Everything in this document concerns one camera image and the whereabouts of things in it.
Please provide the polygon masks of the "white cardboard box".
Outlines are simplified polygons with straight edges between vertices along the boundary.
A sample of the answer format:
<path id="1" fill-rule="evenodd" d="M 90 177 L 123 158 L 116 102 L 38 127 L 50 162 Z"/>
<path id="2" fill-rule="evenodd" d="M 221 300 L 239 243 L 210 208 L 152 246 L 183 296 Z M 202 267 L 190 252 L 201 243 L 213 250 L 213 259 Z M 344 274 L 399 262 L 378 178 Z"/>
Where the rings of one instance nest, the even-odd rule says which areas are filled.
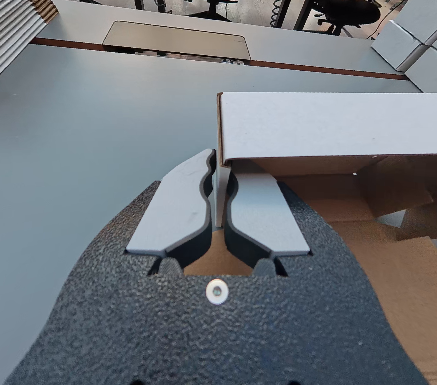
<path id="1" fill-rule="evenodd" d="M 436 94 L 222 93 L 223 163 L 277 181 L 310 252 L 199 300 L 201 384 L 436 384 Z"/>

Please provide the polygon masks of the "stack of flat cardboard sheets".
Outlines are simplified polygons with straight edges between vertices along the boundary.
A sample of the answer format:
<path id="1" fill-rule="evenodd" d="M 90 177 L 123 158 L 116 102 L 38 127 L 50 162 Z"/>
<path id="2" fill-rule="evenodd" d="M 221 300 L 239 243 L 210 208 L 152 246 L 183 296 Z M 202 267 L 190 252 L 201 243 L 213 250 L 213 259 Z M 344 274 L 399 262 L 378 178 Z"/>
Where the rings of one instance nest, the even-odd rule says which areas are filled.
<path id="1" fill-rule="evenodd" d="M 52 0 L 0 0 L 0 71 L 57 15 Z"/>

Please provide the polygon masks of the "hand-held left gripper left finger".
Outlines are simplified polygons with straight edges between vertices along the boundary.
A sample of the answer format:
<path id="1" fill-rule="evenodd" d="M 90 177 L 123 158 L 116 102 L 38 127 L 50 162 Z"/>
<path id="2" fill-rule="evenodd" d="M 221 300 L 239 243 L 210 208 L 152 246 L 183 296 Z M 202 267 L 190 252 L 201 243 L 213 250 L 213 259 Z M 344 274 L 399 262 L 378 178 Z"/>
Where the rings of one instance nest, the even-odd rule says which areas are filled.
<path id="1" fill-rule="evenodd" d="M 216 151 L 205 149 L 167 173 L 161 180 L 126 251 L 174 258 L 182 268 L 202 257 L 211 245 L 208 200 Z"/>

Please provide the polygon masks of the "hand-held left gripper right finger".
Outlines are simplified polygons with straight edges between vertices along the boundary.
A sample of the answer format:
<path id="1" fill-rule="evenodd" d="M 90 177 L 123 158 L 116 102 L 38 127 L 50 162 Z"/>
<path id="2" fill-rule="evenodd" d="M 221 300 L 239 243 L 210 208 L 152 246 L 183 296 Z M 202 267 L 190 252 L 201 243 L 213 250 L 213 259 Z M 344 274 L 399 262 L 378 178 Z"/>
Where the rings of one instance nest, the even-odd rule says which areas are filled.
<path id="1" fill-rule="evenodd" d="M 306 242 L 276 179 L 259 166 L 233 166 L 224 225 L 228 251 L 254 268 L 260 259 L 306 256 Z"/>

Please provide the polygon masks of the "folded white box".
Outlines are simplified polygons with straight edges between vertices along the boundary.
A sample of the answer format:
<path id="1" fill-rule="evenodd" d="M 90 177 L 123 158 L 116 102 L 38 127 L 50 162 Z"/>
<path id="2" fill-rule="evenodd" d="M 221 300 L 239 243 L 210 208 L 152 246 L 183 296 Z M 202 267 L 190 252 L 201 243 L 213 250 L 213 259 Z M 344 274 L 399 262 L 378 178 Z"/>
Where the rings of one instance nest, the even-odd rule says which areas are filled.
<path id="1" fill-rule="evenodd" d="M 424 93 L 437 92 L 437 49 L 433 46 L 405 72 L 407 78 Z"/>
<path id="2" fill-rule="evenodd" d="M 396 71 L 407 71 L 428 49 L 404 28 L 389 21 L 371 45 Z"/>
<path id="3" fill-rule="evenodd" d="M 425 45 L 437 39 L 437 0 L 408 0 L 394 22 Z"/>

